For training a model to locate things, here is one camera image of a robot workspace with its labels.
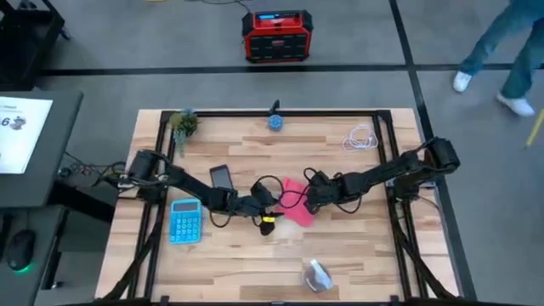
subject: gray floor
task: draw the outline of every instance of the gray floor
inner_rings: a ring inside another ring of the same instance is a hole
[[[415,62],[455,64],[507,0],[398,2]],[[240,37],[245,11],[237,5],[180,0],[53,3],[73,38],[59,41],[48,63],[52,69],[248,65]],[[248,5],[253,10],[308,9],[313,14],[312,55],[305,65],[404,63],[388,1],[253,0]],[[512,62],[524,36],[507,39],[490,62]],[[462,167],[447,181],[479,299],[544,304],[544,203],[539,192],[544,134],[524,150],[534,118],[517,118],[493,101],[507,71],[482,72],[464,95],[452,92],[451,74],[418,76],[434,132],[451,139],[462,159]],[[543,106],[543,81],[544,72],[537,72],[529,96],[537,109]],[[69,150],[97,163],[126,157],[141,108],[268,107],[275,99],[288,107],[415,108],[403,71],[58,76],[40,83],[46,89],[79,88],[85,93]],[[88,294],[78,297],[83,300]]]

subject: computer mouse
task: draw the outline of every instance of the computer mouse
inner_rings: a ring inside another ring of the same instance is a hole
[[[6,261],[13,271],[20,271],[31,263],[35,241],[36,233],[30,229],[23,229],[11,238],[6,251]]]

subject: desk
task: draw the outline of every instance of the desk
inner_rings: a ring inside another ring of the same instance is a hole
[[[185,146],[184,157],[175,153],[173,162],[207,184],[211,184],[211,167],[228,164],[234,186],[241,195],[249,194],[252,184],[265,174],[304,182],[306,167],[323,170],[330,176],[336,172],[362,172],[380,164],[377,150],[346,153],[340,145],[353,127],[373,126],[370,117],[353,115],[358,112],[361,110],[293,110],[293,114],[300,115],[286,116],[285,126],[275,133],[267,129],[264,111],[254,112],[260,116],[253,116],[249,110],[202,111],[198,131]],[[386,112],[393,118],[399,151],[418,147],[421,140],[413,110]],[[164,114],[166,112],[161,110],[139,112],[129,163],[138,150],[154,150],[157,136],[164,139],[160,146],[162,151],[168,152],[169,127],[166,126],[163,135],[157,132],[160,121],[167,120]],[[382,131],[386,129],[384,122],[380,122],[379,127]],[[383,144],[388,148],[389,139],[383,138]],[[390,159],[391,150],[386,153]],[[401,296],[384,191],[382,186],[372,188],[363,197],[361,209],[353,215],[334,206],[324,207],[309,228],[280,218],[275,231],[266,237],[246,218],[233,218],[226,228],[215,228],[204,212],[201,242],[180,246],[168,241],[168,204],[188,195],[171,188],[156,254],[156,272],[149,277],[152,284],[148,284],[148,289],[151,290],[146,292],[144,287],[148,262],[140,270],[136,295],[141,297],[147,293],[154,301],[168,295],[172,302],[368,302]],[[421,195],[435,201],[432,191],[423,191]],[[132,261],[142,212],[143,204],[139,201],[117,203],[96,297],[104,296]],[[424,201],[416,201],[412,204],[412,213],[424,261],[445,287],[457,294],[439,212]],[[155,214],[150,215],[151,225]],[[319,295],[302,286],[303,269],[312,258],[329,269],[335,283],[330,291]],[[415,277],[411,279],[411,287],[415,288]]]
[[[62,204],[93,218],[110,222],[113,207],[55,181],[71,130],[82,103],[81,92],[2,93],[5,97],[53,101],[25,173],[0,175],[0,209]]]
[[[2,213],[14,215],[14,223],[9,232],[9,239],[20,230],[28,227],[36,232],[36,245],[31,265],[25,273],[14,272],[5,260],[0,262],[0,297],[4,305],[32,306],[37,291],[43,283],[55,241],[65,222],[67,211],[61,206],[28,209],[3,210]]]

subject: small potted plant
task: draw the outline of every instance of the small potted plant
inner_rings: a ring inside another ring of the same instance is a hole
[[[184,145],[187,138],[190,137],[198,126],[198,118],[193,110],[181,110],[174,113],[169,119],[173,130],[173,139],[176,142],[176,148],[181,156],[184,155]]]

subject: calculator display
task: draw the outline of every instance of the calculator display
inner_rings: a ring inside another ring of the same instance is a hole
[[[198,203],[179,203],[174,204],[172,210],[175,212],[186,212],[198,209]]]

